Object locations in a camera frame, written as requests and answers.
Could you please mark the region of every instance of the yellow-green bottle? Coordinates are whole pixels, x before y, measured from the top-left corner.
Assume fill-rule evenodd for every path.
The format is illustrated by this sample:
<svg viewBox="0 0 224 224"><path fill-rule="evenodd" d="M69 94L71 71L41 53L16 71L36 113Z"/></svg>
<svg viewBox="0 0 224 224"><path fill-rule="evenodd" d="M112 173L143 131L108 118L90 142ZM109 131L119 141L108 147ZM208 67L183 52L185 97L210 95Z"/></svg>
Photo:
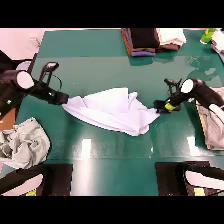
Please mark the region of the yellow-green bottle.
<svg viewBox="0 0 224 224"><path fill-rule="evenodd" d="M218 28L207 28L206 31L205 31L205 33L201 37L200 42L202 44L207 44L212 39L212 36L213 36L213 34L215 33L215 31L217 29Z"/></svg>

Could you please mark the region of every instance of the green table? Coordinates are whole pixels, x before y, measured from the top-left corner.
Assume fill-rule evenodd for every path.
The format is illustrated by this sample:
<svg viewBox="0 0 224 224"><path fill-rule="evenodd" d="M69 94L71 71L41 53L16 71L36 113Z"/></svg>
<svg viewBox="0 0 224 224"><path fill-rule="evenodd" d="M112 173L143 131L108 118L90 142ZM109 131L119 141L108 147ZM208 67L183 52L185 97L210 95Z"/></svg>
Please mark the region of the green table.
<svg viewBox="0 0 224 224"><path fill-rule="evenodd" d="M224 83L223 64L210 44L199 40L203 31L184 31L187 43L177 52L155 57L127 56L120 30L46 32L32 76L38 78L49 61L60 66L55 75L70 97L114 87L137 91L148 108L167 97L164 78L201 78L211 87ZM57 80L51 86L57 88ZM17 123L35 117L46 130L52 147L46 163L73 163L71 195L158 195L156 161L209 160L224 168L223 152L208 151L193 104L181 112L162 115L145 135L132 137L86 124L61 106L28 96ZM85 139L91 140L89 159L82 159Z"/></svg>

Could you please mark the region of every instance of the yellow label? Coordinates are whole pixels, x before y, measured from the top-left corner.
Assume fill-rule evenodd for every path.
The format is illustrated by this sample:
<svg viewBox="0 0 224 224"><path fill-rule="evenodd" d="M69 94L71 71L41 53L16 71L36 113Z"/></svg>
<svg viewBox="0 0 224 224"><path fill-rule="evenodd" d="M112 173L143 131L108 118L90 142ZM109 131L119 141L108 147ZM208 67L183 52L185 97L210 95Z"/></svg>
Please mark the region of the yellow label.
<svg viewBox="0 0 224 224"><path fill-rule="evenodd" d="M26 194L26 196L37 196L37 191L36 190L30 191Z"/></svg>
<svg viewBox="0 0 224 224"><path fill-rule="evenodd" d="M175 107L172 106L170 103L167 103L167 104L165 105L165 108L166 108L167 110L173 110Z"/></svg>
<svg viewBox="0 0 224 224"><path fill-rule="evenodd" d="M200 188L200 187L194 188L194 195L195 196L205 196L205 191L203 188Z"/></svg>

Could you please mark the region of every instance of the beige cloth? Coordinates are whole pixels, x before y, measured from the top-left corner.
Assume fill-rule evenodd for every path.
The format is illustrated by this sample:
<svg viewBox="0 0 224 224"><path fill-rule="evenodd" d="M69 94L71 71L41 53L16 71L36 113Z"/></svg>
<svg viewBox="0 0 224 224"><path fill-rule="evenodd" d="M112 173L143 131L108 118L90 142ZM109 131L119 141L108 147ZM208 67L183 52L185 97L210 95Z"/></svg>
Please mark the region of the beige cloth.
<svg viewBox="0 0 224 224"><path fill-rule="evenodd" d="M212 89L224 99L224 87ZM206 115L206 144L213 146L213 150L224 150L224 124L222 121L212 111L207 110L203 106L199 106L199 114Z"/></svg>
<svg viewBox="0 0 224 224"><path fill-rule="evenodd" d="M0 131L0 162L27 169L46 160L50 141L35 118Z"/></svg>

